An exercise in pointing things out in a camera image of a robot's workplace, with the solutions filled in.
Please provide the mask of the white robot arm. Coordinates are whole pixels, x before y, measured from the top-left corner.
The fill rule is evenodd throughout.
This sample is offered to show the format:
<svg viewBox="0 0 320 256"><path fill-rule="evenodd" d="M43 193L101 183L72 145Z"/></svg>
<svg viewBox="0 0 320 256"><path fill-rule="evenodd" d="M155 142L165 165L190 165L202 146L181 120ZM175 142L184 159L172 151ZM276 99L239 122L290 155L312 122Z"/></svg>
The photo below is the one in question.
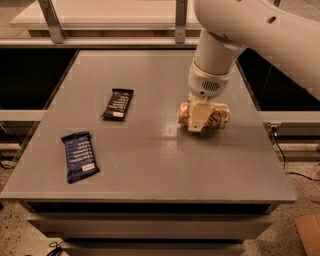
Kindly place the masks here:
<svg viewBox="0 0 320 256"><path fill-rule="evenodd" d="M224 127L228 107L212 100L224 91L240 54L251 48L320 98L320 23L285 12L268 0L194 0L202 26L189 71L191 132Z"/></svg>

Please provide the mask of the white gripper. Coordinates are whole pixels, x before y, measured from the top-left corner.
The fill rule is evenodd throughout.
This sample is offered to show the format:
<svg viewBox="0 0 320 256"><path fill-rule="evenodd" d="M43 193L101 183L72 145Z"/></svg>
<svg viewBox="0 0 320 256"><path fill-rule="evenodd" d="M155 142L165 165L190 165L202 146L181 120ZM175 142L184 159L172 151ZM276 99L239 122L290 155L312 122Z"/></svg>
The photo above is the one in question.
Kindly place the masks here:
<svg viewBox="0 0 320 256"><path fill-rule="evenodd" d="M207 97L220 96L230 80L231 72L215 75L203 71L195 62L192 63L188 75L188 86L193 95L189 97L189 131L196 133L202 131L212 113L212 103Z"/></svg>

